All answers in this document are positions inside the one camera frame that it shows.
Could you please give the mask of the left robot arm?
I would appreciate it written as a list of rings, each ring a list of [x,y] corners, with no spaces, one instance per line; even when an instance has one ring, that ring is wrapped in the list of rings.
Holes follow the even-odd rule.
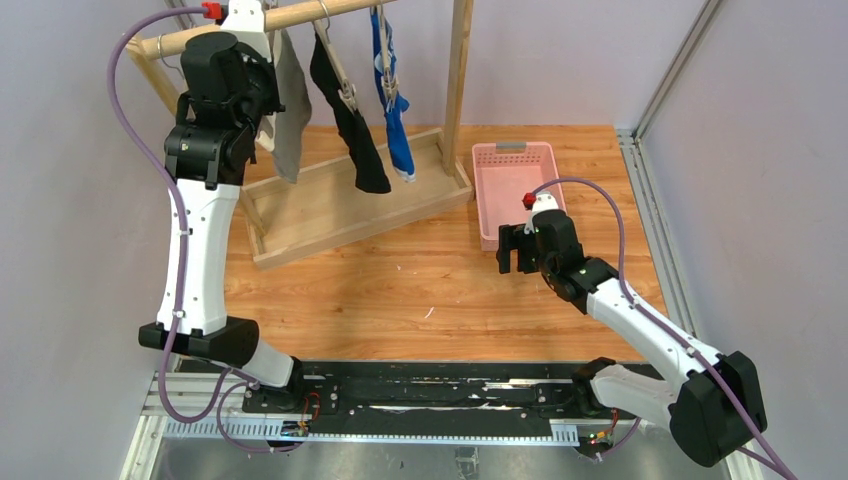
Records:
[[[257,322],[228,314],[228,232],[262,119],[283,111],[268,40],[220,29],[190,39],[180,56],[187,90],[164,141],[173,237],[166,287],[141,346],[238,369],[268,402],[298,405],[302,362],[261,340]]]

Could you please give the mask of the beige clip hanger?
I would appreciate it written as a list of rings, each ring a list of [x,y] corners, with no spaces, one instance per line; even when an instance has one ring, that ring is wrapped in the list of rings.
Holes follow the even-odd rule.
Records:
[[[278,2],[277,1],[270,1],[270,0],[262,0],[262,5],[263,5],[264,10],[270,10],[274,7],[277,7]],[[271,52],[271,64],[273,66],[276,66],[276,57],[275,57],[275,53],[274,53],[275,33],[273,31],[267,32],[266,37],[267,37],[270,52]],[[261,123],[260,123],[260,130],[259,130],[259,135],[257,137],[257,143],[258,143],[259,146],[261,146],[268,153],[272,153],[275,149],[275,144],[274,144],[275,130],[276,130],[275,121],[276,121],[276,115],[271,114],[269,116],[264,117],[262,119]]]

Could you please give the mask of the grey white underwear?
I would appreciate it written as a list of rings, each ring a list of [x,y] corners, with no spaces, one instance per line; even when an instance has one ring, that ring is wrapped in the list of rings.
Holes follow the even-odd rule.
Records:
[[[311,120],[312,105],[305,74],[288,32],[278,30],[274,33],[274,68],[284,111],[275,114],[275,149],[270,154],[276,174],[296,184],[301,168],[303,133]]]

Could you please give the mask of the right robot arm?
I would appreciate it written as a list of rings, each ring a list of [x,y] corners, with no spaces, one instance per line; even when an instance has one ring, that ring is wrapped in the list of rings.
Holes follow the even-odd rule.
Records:
[[[607,357],[572,376],[585,414],[618,409],[668,431],[696,464],[712,467],[768,427],[758,372],[740,351],[729,355],[689,336],[640,300],[613,266],[587,256],[572,219],[561,209],[529,222],[502,225],[499,271],[539,273],[581,313],[611,328],[656,370],[651,378]]]

